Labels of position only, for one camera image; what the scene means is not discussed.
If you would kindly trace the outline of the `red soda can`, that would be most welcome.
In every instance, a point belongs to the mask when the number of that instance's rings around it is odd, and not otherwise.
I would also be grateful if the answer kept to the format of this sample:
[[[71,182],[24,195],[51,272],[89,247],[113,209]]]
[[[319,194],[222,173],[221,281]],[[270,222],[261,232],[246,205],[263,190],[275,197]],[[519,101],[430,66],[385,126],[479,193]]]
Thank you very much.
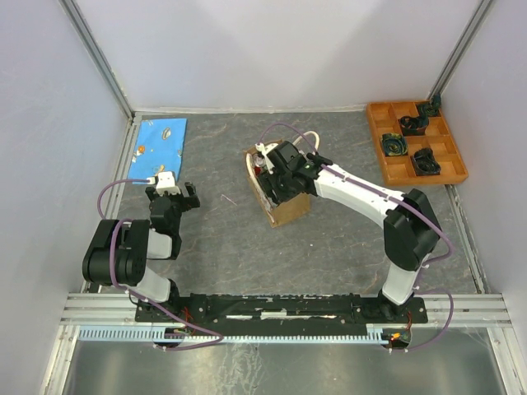
[[[264,169],[265,162],[262,158],[255,156],[254,157],[254,173],[259,175]]]

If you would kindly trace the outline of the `brown paper bag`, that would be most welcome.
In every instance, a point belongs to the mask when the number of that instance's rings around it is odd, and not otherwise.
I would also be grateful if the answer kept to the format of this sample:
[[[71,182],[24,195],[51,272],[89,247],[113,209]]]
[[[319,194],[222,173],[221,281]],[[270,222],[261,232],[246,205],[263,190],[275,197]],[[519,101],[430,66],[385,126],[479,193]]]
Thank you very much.
[[[302,193],[280,205],[276,205],[270,198],[266,197],[259,186],[257,175],[254,173],[254,157],[256,156],[254,146],[243,151],[245,173],[257,203],[263,210],[270,226],[277,228],[307,214],[310,211],[310,196],[308,194]]]

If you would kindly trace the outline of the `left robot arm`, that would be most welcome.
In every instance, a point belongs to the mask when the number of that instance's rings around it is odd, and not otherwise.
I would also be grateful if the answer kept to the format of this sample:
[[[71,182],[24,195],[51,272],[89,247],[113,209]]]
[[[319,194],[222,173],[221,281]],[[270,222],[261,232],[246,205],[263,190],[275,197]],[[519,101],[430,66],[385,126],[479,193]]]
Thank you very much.
[[[154,301],[154,312],[165,321],[178,318],[182,301],[177,285],[147,266],[149,260],[175,260],[181,249],[182,214],[200,207],[194,185],[167,191],[149,186],[150,218],[133,220],[119,230],[116,220],[100,221],[82,261],[84,279],[98,286],[125,286]]]

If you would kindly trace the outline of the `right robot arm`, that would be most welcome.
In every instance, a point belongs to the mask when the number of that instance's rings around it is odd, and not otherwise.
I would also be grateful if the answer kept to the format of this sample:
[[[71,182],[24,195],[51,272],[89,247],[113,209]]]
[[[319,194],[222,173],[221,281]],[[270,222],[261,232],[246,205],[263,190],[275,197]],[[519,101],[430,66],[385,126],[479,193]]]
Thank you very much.
[[[389,322],[403,317],[422,264],[442,235],[426,194],[417,189],[401,193],[366,182],[318,153],[301,153],[288,141],[259,143],[255,150],[257,183],[274,205],[309,194],[338,202],[383,230],[390,266],[378,312]]]

